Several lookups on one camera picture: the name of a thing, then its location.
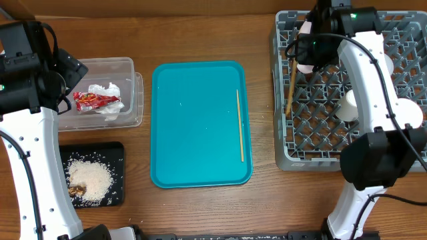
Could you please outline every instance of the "cable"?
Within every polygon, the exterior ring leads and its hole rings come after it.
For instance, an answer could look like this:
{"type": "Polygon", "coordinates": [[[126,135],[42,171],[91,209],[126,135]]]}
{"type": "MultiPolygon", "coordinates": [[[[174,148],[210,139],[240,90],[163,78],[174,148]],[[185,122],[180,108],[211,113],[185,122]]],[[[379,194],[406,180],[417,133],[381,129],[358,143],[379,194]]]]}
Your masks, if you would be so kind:
{"type": "Polygon", "coordinates": [[[350,236],[350,240],[354,240],[354,236],[356,235],[356,232],[358,230],[358,226],[359,226],[360,220],[362,219],[362,216],[363,216],[366,208],[368,207],[369,203],[371,201],[374,202],[374,199],[377,198],[377,197],[387,197],[387,198],[391,198],[391,199],[394,199],[394,200],[398,200],[398,201],[401,201],[401,202],[404,202],[404,203],[408,203],[408,204],[411,204],[411,205],[416,205],[416,206],[427,206],[427,203],[416,202],[416,201],[408,200],[408,199],[405,199],[403,197],[397,197],[397,196],[390,195],[390,194],[373,194],[373,195],[369,196],[368,200],[366,200],[365,204],[363,205],[362,209],[360,210],[359,216],[358,216],[356,222],[354,223],[354,228],[353,228],[353,231],[352,231],[352,235],[350,236]]]}
{"type": "Polygon", "coordinates": [[[381,86],[382,86],[382,93],[384,95],[384,100],[386,101],[386,106],[387,106],[387,110],[388,110],[388,117],[390,118],[390,120],[393,123],[393,126],[396,128],[396,130],[399,132],[401,138],[403,138],[405,144],[407,144],[407,146],[409,147],[409,149],[413,152],[413,154],[415,154],[417,160],[421,163],[421,166],[424,168],[424,170],[427,172],[427,163],[422,159],[422,157],[418,154],[417,150],[415,150],[414,146],[412,146],[411,142],[409,141],[409,139],[405,136],[404,132],[402,131],[402,129],[400,128],[398,122],[396,121],[396,116],[393,113],[392,110],[392,106],[390,103],[390,100],[388,98],[388,92],[386,89],[386,81],[384,80],[384,76],[382,74],[380,65],[378,64],[378,60],[371,54],[371,52],[369,50],[367,50],[367,48],[365,48],[365,46],[363,46],[361,43],[357,42],[354,39],[351,39],[347,36],[343,36],[343,35],[339,35],[339,34],[334,34],[334,33],[318,33],[318,34],[314,34],[314,35],[310,35],[307,37],[300,37],[297,40],[293,41],[291,44],[289,44],[286,47],[285,50],[285,55],[286,57],[290,58],[293,55],[288,55],[288,51],[296,44],[299,43],[300,41],[304,40],[304,39],[317,39],[319,37],[334,37],[334,38],[339,38],[342,40],[347,40],[351,43],[353,43],[354,45],[356,45],[357,47],[360,48],[360,50],[362,50],[363,52],[365,52],[365,54],[367,54],[367,56],[370,58],[371,63],[374,64],[376,71],[378,73],[378,76],[380,78],[381,81],[381,86]]]}
{"type": "Polygon", "coordinates": [[[37,232],[38,240],[43,240],[43,226],[41,225],[40,218],[40,210],[39,210],[39,201],[37,199],[37,192],[35,190],[33,173],[31,172],[31,168],[29,167],[27,155],[24,153],[19,144],[13,140],[8,134],[3,131],[0,131],[0,136],[8,141],[18,152],[19,157],[22,159],[22,163],[24,164],[25,172],[27,172],[27,178],[29,183],[29,189],[31,192],[31,200],[33,201],[33,210],[34,210],[34,218],[35,218],[35,228],[37,232]]]}

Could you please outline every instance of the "wooden table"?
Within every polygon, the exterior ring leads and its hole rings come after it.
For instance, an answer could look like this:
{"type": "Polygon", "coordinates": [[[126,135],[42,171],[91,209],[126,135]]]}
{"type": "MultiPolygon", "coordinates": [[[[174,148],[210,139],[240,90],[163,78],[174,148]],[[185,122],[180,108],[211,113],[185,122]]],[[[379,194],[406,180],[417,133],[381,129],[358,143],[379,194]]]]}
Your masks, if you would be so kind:
{"type": "MultiPolygon", "coordinates": [[[[125,201],[80,209],[84,227],[138,224],[177,235],[286,233],[319,229],[334,208],[341,173],[287,172],[274,161],[273,85],[268,34],[274,15],[80,19],[48,22],[59,46],[77,58],[131,57],[144,77],[143,123],[137,128],[60,133],[60,144],[120,141],[125,146],[125,201]],[[246,72],[254,174],[244,185],[164,190],[149,176],[151,75],[162,63],[233,59],[246,72]]],[[[9,160],[0,149],[0,236],[19,237],[9,160]]],[[[411,173],[389,190],[427,200],[426,174],[411,173]]],[[[427,208],[381,199],[366,223],[383,239],[427,239],[427,208]]]]}

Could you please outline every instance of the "blue tray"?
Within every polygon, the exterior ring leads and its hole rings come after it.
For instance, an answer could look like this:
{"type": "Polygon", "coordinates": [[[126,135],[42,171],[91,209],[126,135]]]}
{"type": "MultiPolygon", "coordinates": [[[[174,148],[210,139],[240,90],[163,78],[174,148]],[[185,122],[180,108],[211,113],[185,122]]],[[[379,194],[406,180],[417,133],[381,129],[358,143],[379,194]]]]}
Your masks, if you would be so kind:
{"type": "Polygon", "coordinates": [[[252,171],[242,66],[235,61],[160,65],[153,73],[151,100],[152,181],[162,188],[237,185],[252,171]]]}

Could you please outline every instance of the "wooden stick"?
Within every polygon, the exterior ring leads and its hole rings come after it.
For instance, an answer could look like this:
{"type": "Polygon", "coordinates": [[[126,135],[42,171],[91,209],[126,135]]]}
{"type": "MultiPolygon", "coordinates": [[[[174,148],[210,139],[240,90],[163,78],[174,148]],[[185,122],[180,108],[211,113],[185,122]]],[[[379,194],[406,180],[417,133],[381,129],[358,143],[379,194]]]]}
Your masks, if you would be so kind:
{"type": "Polygon", "coordinates": [[[243,155],[243,139],[242,139],[242,119],[240,118],[240,101],[239,101],[239,89],[236,89],[236,94],[238,96],[238,116],[239,116],[239,134],[240,134],[240,155],[242,156],[242,162],[245,161],[243,155]]]}
{"type": "Polygon", "coordinates": [[[298,62],[296,61],[296,59],[294,59],[294,62],[292,63],[291,83],[289,85],[288,104],[286,105],[286,116],[289,116],[289,114],[291,113],[292,95],[294,94],[297,65],[298,62]]]}

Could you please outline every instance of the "white tissue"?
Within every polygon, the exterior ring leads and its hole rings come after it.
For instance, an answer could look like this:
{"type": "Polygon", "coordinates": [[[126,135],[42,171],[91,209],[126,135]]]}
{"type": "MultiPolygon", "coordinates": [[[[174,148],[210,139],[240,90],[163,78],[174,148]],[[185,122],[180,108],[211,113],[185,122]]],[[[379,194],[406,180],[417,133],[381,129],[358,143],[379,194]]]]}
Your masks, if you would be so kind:
{"type": "MultiPolygon", "coordinates": [[[[113,97],[113,96],[120,97],[120,88],[113,83],[109,83],[109,87],[107,89],[105,89],[104,87],[98,84],[90,85],[88,92],[103,95],[103,96],[108,96],[108,97],[113,97]]],[[[120,101],[117,103],[109,104],[100,109],[94,109],[94,111],[100,114],[117,113],[114,115],[105,116],[106,121],[114,121],[119,116],[120,109],[124,107],[125,105],[120,101]]]]}

